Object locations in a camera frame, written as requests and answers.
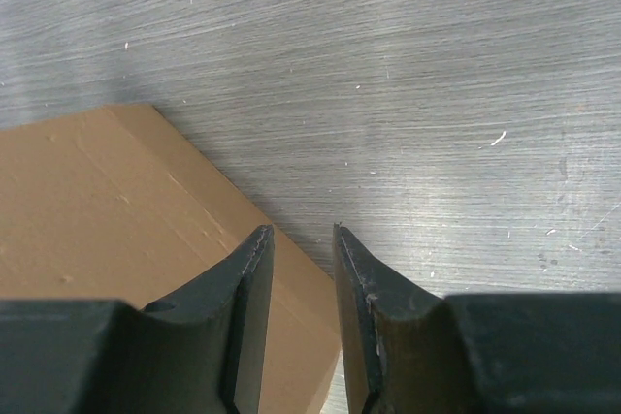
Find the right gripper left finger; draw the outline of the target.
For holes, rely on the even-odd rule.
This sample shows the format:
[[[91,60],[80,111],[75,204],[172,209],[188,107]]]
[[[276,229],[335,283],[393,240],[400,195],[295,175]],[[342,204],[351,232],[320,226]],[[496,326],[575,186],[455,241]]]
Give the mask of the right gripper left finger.
[[[254,413],[274,229],[143,308],[119,300],[1,304],[5,413]]]

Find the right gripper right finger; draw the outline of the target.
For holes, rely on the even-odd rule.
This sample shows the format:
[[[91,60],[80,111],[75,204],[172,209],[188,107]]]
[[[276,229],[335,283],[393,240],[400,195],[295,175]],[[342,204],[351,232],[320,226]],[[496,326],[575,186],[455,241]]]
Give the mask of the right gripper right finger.
[[[333,264],[352,413],[616,413],[616,293],[438,297],[345,226]]]

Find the brown cardboard box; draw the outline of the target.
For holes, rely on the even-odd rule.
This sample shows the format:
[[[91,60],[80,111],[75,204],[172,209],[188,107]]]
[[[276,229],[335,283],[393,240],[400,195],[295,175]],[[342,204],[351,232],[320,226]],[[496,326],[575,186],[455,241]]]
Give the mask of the brown cardboard box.
[[[1,134],[1,294],[152,302],[266,215],[154,107],[114,105]],[[260,411],[317,413],[341,348],[333,280],[275,233]]]

